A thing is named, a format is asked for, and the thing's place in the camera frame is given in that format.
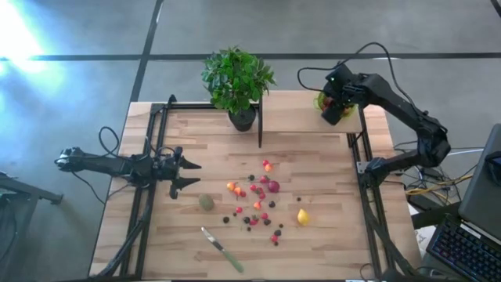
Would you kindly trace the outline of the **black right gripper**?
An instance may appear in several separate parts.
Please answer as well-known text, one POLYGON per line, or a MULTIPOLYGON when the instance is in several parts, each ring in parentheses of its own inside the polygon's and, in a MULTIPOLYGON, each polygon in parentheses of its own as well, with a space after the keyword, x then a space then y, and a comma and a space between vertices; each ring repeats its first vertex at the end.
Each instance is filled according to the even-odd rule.
POLYGON ((365 108, 369 105, 369 93, 362 83, 369 77, 368 74, 354 74, 353 79, 343 86, 337 95, 337 103, 326 105, 321 117, 330 125, 336 125, 344 115, 344 109, 348 105, 359 105, 365 108))

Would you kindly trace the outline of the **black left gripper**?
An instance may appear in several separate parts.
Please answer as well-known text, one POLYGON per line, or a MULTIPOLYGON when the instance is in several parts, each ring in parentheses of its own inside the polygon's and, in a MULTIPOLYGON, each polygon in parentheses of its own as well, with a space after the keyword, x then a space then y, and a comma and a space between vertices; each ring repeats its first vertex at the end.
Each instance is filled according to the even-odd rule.
POLYGON ((172 180, 169 190, 171 199, 178 198, 178 192, 185 187, 197 183, 200 178, 182 178, 179 177, 179 169, 200 169, 201 166, 187 161, 183 155, 183 149, 180 146, 175 148, 175 154, 167 156, 155 156, 151 167, 151 176, 155 180, 172 180))

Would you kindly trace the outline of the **green plastic colander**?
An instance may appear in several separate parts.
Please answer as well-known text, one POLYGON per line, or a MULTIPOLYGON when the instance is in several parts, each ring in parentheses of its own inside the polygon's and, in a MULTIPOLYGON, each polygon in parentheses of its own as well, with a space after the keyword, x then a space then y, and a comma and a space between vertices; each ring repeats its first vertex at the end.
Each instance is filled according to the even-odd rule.
MULTIPOLYGON (((315 108, 315 109, 317 109, 317 110, 321 110, 321 111, 323 111, 323 110, 324 110, 324 108, 323 108, 323 100, 324 100, 325 98, 331 98, 331 97, 328 97, 328 96, 327 96, 326 94, 324 94, 323 92, 319 92, 319 93, 318 93, 318 95, 317 95, 317 97, 316 97, 316 98, 314 98, 314 100, 313 100, 313 105, 314 105, 314 108, 315 108)), ((354 107, 354 110, 353 110, 353 112, 352 112, 352 114, 353 114, 353 113, 355 112, 355 108, 356 108, 357 106, 356 106, 355 104, 352 104, 352 105, 348 105, 348 106, 346 106, 345 108, 347 108, 347 107, 354 107)))

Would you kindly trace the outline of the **green-brown kiwi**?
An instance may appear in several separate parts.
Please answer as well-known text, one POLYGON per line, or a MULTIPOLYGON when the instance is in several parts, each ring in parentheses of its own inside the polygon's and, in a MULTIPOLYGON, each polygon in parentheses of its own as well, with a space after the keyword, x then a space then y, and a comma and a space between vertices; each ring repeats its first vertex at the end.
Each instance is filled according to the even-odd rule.
POLYGON ((203 193, 199 196, 199 205, 203 210, 209 212, 214 208, 214 200, 211 195, 203 193))

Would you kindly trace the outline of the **wooden shelf with black legs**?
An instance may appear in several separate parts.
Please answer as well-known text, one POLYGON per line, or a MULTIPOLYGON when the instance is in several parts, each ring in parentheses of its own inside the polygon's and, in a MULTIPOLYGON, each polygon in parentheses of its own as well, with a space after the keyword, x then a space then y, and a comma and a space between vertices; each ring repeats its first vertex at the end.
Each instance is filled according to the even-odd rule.
POLYGON ((258 146, 266 132, 354 133, 363 131, 356 107, 348 117, 330 125, 314 108, 316 93, 311 91, 272 90, 255 106, 258 109, 258 146))

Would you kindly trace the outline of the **green plant in black pot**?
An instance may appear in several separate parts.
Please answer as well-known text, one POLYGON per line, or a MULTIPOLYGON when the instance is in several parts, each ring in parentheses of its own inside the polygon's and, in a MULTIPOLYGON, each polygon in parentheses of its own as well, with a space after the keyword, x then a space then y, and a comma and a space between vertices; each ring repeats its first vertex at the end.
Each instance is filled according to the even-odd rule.
POLYGON ((204 60, 201 73, 210 103, 226 110, 236 130, 251 129, 257 117, 257 103, 276 84, 272 68, 264 60, 238 47, 212 53, 204 60))

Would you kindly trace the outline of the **black metal stand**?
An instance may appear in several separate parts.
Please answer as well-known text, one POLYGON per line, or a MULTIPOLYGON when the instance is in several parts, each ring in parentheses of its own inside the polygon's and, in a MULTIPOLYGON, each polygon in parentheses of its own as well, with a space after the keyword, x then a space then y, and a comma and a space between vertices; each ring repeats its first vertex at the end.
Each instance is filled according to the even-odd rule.
POLYGON ((39 200, 59 204, 62 194, 23 183, 0 171, 0 282, 5 282, 39 200))

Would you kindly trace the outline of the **white paper sheet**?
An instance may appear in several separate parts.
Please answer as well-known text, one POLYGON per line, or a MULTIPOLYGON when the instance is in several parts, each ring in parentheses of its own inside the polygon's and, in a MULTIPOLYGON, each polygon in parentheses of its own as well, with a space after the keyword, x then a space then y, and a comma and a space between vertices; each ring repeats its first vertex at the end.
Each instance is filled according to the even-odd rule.
POLYGON ((427 246, 430 243, 435 230, 436 230, 435 226, 426 226, 414 230, 414 233, 416 235, 416 240, 418 243, 418 248, 422 256, 424 256, 424 254, 426 253, 427 246))

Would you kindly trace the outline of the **grey laptop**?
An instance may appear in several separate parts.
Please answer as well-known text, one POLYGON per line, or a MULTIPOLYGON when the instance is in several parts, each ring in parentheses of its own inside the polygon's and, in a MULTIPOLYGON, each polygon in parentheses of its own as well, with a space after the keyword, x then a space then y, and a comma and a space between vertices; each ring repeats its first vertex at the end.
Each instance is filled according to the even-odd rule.
POLYGON ((459 214, 501 240, 501 124, 492 127, 459 214))

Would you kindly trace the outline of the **black keyboard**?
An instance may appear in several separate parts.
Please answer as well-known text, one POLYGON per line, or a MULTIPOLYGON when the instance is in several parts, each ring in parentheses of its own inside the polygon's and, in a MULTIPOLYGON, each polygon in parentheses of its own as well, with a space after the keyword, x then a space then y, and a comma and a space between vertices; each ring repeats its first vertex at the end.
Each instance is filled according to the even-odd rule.
POLYGON ((474 282, 501 282, 501 243, 447 215, 438 224, 427 253, 474 282))

